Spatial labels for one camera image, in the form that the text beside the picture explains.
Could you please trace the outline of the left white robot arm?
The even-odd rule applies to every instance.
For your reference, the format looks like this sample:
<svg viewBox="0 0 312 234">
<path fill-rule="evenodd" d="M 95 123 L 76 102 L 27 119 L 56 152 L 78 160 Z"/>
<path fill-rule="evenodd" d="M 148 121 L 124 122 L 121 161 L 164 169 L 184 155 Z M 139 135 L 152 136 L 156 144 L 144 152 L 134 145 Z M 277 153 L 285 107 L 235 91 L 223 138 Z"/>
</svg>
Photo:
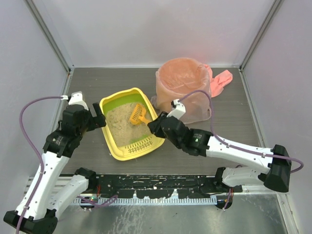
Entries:
<svg viewBox="0 0 312 234">
<path fill-rule="evenodd" d="M 68 205 L 82 192 L 94 190 L 98 185 L 96 173 L 79 168 L 70 182 L 55 196 L 52 190 L 74 150 L 88 131 L 106 125 L 99 103 L 93 103 L 96 116 L 82 104 L 68 105 L 58 122 L 58 128 L 47 138 L 39 168 L 23 201 L 13 211 L 7 211 L 3 221 L 16 231 L 27 234 L 51 234 L 58 218 Z"/>
</svg>

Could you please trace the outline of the yellow green litter box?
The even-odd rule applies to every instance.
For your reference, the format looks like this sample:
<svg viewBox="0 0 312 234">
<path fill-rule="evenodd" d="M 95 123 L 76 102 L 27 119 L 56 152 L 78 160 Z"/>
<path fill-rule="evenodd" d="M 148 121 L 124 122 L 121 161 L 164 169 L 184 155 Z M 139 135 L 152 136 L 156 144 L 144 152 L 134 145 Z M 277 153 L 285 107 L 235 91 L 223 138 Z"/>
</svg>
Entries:
<svg viewBox="0 0 312 234">
<path fill-rule="evenodd" d="M 103 135 L 111 155 L 119 161 L 144 156 L 164 143 L 163 138 L 151 134 L 145 123 L 134 125 L 130 122 L 131 113 L 137 104 L 145 107 L 148 120 L 157 118 L 147 96 L 138 88 L 119 91 L 100 101 L 100 108 L 106 118 Z"/>
</svg>

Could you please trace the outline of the bin with pink bag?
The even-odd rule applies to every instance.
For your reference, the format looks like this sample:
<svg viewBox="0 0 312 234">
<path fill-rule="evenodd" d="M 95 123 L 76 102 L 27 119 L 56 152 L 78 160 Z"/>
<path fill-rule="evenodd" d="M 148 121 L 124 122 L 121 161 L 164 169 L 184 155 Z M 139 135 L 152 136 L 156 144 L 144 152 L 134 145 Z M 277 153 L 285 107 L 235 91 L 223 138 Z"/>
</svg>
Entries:
<svg viewBox="0 0 312 234">
<path fill-rule="evenodd" d="M 205 65 L 192 58 L 175 58 L 156 71 L 156 95 L 151 103 L 159 112 L 170 112 L 171 101 L 180 99 L 194 90 L 211 95 L 210 75 Z M 211 117 L 209 99 L 196 92 L 182 101 L 186 113 L 181 118 L 185 124 L 206 121 Z"/>
</svg>

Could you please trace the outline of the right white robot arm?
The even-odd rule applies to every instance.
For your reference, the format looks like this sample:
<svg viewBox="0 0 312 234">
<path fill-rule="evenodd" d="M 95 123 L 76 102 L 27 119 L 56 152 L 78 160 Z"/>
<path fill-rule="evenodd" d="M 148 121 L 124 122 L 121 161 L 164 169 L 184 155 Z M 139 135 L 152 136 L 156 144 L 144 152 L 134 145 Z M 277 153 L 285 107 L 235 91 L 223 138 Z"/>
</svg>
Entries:
<svg viewBox="0 0 312 234">
<path fill-rule="evenodd" d="M 284 146 L 277 144 L 270 149 L 228 141 L 209 131 L 190 129 L 166 113 L 161 113 L 147 126 L 153 135 L 168 139 L 189 155 L 221 158 L 243 165 L 242 168 L 218 168 L 216 184 L 227 188 L 263 183 L 275 192 L 289 191 L 292 163 Z"/>
</svg>

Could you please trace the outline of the orange litter scoop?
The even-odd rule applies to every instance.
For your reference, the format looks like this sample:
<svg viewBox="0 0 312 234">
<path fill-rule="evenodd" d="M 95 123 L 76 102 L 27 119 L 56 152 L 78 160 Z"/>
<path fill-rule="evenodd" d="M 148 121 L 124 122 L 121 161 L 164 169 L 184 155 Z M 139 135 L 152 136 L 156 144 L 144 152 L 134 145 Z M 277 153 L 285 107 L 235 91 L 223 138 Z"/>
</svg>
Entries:
<svg viewBox="0 0 312 234">
<path fill-rule="evenodd" d="M 139 125 L 141 123 L 148 124 L 152 120 L 147 118 L 146 108 L 142 104 L 137 103 L 130 115 L 129 121 L 132 125 Z"/>
</svg>

